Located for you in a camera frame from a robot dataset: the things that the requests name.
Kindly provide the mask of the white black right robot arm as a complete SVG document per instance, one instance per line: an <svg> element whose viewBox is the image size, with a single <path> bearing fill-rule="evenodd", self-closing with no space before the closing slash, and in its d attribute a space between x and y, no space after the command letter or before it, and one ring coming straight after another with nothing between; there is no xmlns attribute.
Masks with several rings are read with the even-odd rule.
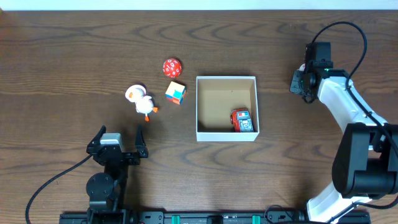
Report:
<svg viewBox="0 0 398 224"><path fill-rule="evenodd" d="M334 68L330 43L307 44L290 92L323 103L343 133L332 182L307 202L308 221L338 223L357 206L397 193L397 126L369 107L345 70Z"/></svg>

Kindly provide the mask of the wooden rattle drum toy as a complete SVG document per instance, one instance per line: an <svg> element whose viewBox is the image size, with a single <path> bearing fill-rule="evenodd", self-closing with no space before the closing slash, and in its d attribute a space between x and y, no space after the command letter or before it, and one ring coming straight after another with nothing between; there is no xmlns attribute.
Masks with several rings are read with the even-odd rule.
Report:
<svg viewBox="0 0 398 224"><path fill-rule="evenodd" d="M305 64L302 64L299 68L299 71L303 72L305 70Z"/></svg>

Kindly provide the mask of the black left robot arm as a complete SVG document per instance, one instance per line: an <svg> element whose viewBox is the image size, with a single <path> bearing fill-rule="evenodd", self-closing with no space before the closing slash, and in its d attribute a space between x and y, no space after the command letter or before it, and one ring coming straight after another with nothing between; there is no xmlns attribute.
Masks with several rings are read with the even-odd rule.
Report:
<svg viewBox="0 0 398 224"><path fill-rule="evenodd" d="M135 151L126 152L119 133L107 133L102 126L87 145L86 152L104 167L86 184L90 198L87 210L88 223L138 223L138 214L124 207L128 168L137 166L149 152L142 135L142 126L137 127Z"/></svg>

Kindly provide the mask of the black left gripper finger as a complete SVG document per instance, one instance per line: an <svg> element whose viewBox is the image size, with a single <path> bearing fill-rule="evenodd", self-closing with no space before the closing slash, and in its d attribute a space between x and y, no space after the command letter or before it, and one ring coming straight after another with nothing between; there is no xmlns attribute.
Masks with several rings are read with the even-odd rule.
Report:
<svg viewBox="0 0 398 224"><path fill-rule="evenodd" d="M135 139L135 143L134 143L137 152L146 152L147 151L147 147L144 141L144 137L142 135L142 126L139 125L137 127L137 133L136 133L136 139Z"/></svg>
<svg viewBox="0 0 398 224"><path fill-rule="evenodd" d="M100 145L100 139L103 136L103 134L106 132L106 126L102 125L96 136L90 141L88 144L89 146L96 146Z"/></svg>

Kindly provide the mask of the red toy truck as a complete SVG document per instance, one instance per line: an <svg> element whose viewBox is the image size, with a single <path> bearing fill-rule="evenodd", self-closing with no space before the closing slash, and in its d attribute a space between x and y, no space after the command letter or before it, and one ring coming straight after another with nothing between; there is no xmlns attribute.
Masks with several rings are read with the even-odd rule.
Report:
<svg viewBox="0 0 398 224"><path fill-rule="evenodd" d="M252 120L247 108L240 108L231 111L231 124L237 133L252 133L254 131Z"/></svg>

